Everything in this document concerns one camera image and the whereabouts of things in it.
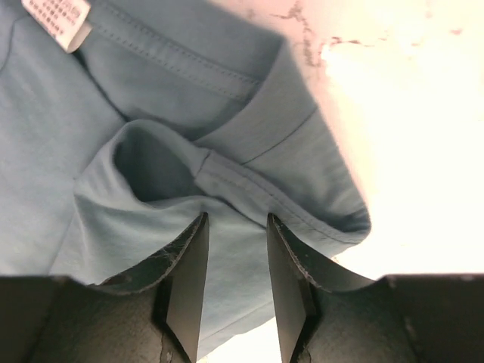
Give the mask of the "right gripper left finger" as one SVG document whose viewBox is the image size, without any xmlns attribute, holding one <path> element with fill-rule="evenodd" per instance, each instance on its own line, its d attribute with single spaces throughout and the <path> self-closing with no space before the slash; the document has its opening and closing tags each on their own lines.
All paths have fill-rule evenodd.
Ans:
<svg viewBox="0 0 484 363">
<path fill-rule="evenodd" d="M 3 362 L 194 362 L 209 252 L 198 216 L 172 243 L 103 284 L 1 279 Z"/>
</svg>

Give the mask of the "blue t shirt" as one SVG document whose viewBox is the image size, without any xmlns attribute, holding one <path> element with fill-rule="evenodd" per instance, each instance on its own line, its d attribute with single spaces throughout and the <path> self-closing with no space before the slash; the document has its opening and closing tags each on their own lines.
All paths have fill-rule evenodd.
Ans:
<svg viewBox="0 0 484 363">
<path fill-rule="evenodd" d="M 266 221 L 371 229 L 287 40 L 206 1 L 93 1 L 65 52 L 1 3 L 1 273 L 99 284 L 209 216 L 200 355 L 274 314 Z"/>
</svg>

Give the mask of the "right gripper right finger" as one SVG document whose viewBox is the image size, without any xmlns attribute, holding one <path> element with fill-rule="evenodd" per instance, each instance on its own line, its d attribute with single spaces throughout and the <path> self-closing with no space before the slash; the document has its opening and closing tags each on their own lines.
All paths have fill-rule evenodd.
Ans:
<svg viewBox="0 0 484 363">
<path fill-rule="evenodd" d="M 371 280 L 267 221 L 268 262 L 285 362 L 481 362 L 481 274 Z"/>
</svg>

